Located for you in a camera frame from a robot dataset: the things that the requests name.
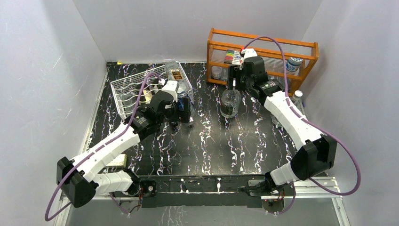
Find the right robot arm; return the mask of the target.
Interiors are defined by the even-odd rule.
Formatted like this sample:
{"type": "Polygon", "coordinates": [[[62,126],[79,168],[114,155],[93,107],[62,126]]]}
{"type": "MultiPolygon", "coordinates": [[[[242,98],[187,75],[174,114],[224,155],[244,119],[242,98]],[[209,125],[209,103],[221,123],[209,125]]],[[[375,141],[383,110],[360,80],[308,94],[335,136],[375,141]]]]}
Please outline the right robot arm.
{"type": "Polygon", "coordinates": [[[277,118],[293,140],[297,153],[289,163],[265,174],[265,181],[256,185],[277,195],[284,184],[307,180],[333,167],[337,142],[329,135],[304,122],[306,117],[286,96],[277,80],[269,80],[264,61],[259,56],[230,65],[228,88],[247,91],[277,118]]]}

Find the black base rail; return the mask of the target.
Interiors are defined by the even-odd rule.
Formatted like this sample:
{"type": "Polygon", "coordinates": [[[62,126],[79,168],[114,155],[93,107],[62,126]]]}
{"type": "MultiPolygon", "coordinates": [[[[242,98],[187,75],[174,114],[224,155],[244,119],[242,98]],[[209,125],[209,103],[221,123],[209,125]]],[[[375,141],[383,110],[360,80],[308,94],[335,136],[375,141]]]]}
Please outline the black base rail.
{"type": "Polygon", "coordinates": [[[260,208],[276,200],[281,207],[294,189],[283,185],[275,192],[256,189],[263,175],[150,176],[142,178],[143,208],[167,206],[246,206],[260,208]]]}

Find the beige remote control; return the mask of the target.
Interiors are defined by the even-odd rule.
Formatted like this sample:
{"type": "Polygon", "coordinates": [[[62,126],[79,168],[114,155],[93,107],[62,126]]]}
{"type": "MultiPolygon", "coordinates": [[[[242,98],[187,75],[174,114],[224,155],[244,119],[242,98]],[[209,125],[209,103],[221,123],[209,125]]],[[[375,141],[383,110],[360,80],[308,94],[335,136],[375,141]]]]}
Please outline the beige remote control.
{"type": "Polygon", "coordinates": [[[128,156],[126,154],[119,154],[115,159],[110,161],[105,167],[106,168],[124,168],[127,164],[128,156]]]}

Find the orange wooden shelf rack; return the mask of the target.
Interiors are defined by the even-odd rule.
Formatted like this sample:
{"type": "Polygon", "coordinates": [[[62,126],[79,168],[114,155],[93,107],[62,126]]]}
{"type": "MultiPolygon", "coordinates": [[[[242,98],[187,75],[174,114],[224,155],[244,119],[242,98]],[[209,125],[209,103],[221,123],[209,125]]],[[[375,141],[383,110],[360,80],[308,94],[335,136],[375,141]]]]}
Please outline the orange wooden shelf rack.
{"type": "Polygon", "coordinates": [[[255,34],[225,31],[211,28],[207,40],[207,82],[225,85],[226,82],[214,80],[211,77],[212,66],[219,66],[227,70],[230,65],[224,64],[226,50],[239,51],[247,45],[253,48],[257,55],[264,60],[265,70],[271,78],[283,79],[285,63],[283,58],[302,58],[303,63],[295,73],[287,72],[288,93],[299,90],[312,68],[319,59],[319,45],[316,42],[304,42],[277,38],[279,43],[266,38],[256,40],[255,34]]]}

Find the colour marker pen set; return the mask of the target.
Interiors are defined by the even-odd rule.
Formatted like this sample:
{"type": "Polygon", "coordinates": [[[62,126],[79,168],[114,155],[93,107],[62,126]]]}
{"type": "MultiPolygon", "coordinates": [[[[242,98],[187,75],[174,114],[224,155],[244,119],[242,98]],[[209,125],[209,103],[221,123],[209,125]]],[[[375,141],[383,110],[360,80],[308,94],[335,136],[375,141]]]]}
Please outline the colour marker pen set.
{"type": "Polygon", "coordinates": [[[241,64],[240,52],[232,49],[226,50],[223,63],[228,65],[240,65],[241,64]]]}

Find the blue white lidded jar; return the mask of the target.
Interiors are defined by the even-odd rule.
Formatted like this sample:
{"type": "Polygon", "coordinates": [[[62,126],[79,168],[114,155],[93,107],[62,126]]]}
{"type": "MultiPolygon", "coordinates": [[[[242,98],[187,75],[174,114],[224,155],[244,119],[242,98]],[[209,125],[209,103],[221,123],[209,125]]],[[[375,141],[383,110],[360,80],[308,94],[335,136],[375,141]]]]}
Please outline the blue white lidded jar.
{"type": "Polygon", "coordinates": [[[285,63],[285,69],[289,73],[295,73],[300,69],[302,63],[302,58],[289,57],[285,63]]]}

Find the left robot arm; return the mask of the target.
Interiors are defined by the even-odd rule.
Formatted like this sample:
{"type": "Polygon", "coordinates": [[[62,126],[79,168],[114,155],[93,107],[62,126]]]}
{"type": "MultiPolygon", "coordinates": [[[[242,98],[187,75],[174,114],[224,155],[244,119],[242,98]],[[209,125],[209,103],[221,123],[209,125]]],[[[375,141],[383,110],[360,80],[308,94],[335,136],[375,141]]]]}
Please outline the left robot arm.
{"type": "Polygon", "coordinates": [[[105,166],[125,150],[157,133],[161,124],[189,123],[191,100],[175,98],[159,91],[149,104],[141,104],[126,121],[100,143],[72,159],[63,157],[57,163],[56,182],[75,208],[86,205],[95,195],[122,192],[129,196],[147,193],[141,178],[123,169],[116,173],[101,173],[105,166]]]}

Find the dark green bottle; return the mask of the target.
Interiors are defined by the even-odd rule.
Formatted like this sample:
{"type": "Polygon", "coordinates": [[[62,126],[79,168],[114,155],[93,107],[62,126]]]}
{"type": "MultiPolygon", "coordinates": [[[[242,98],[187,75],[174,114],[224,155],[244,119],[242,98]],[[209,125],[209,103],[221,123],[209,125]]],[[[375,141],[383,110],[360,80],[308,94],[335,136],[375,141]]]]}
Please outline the dark green bottle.
{"type": "Polygon", "coordinates": [[[139,103],[141,103],[141,104],[149,104],[151,102],[152,96],[153,96],[153,94],[152,94],[152,92],[150,90],[144,89],[142,91],[142,95],[140,96],[139,103]]]}

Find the clear bottle silver cap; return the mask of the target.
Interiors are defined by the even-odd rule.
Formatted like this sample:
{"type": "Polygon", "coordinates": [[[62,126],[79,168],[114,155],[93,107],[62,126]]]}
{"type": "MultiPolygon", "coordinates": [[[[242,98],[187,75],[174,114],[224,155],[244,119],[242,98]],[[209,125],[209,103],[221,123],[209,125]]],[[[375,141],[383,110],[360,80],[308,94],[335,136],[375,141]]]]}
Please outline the clear bottle silver cap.
{"type": "MultiPolygon", "coordinates": [[[[290,99],[291,99],[292,103],[300,110],[300,112],[303,115],[306,115],[302,97],[303,97],[302,91],[297,90],[294,92],[294,94],[292,95],[292,97],[290,99]]],[[[277,118],[274,115],[271,116],[271,120],[272,120],[274,127],[276,127],[276,128],[283,127],[282,124],[277,120],[277,118]]]]}

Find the round clear glass bottle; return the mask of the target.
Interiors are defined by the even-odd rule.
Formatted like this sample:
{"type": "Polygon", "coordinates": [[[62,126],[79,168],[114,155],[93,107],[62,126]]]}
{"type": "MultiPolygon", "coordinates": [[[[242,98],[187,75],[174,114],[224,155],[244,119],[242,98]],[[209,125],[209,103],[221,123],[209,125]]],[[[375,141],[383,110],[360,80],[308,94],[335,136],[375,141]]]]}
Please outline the round clear glass bottle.
{"type": "Polygon", "coordinates": [[[239,104],[241,101],[241,94],[238,90],[226,89],[221,96],[220,112],[225,118],[233,118],[238,113],[239,104]]]}

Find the dark bottle black foil top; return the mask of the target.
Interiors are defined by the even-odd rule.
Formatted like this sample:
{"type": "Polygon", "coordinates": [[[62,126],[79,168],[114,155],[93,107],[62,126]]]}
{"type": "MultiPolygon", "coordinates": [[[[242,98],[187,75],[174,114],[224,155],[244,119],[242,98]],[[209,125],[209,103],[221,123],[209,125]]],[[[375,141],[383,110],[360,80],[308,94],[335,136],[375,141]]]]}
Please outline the dark bottle black foil top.
{"type": "Polygon", "coordinates": [[[186,82],[184,71],[177,61],[168,61],[165,63],[165,71],[169,80],[177,81],[177,96],[179,98],[188,96],[189,86],[186,82]]]}

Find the small clear plastic cup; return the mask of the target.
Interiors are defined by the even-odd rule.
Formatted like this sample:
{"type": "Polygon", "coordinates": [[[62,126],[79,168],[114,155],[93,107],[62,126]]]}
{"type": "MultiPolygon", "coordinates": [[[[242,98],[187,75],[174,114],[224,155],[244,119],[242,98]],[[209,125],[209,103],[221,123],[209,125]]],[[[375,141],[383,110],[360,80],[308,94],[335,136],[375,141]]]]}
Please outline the small clear plastic cup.
{"type": "Polygon", "coordinates": [[[211,68],[211,77],[214,80],[220,80],[222,77],[223,69],[219,66],[212,66],[211,68]]]}

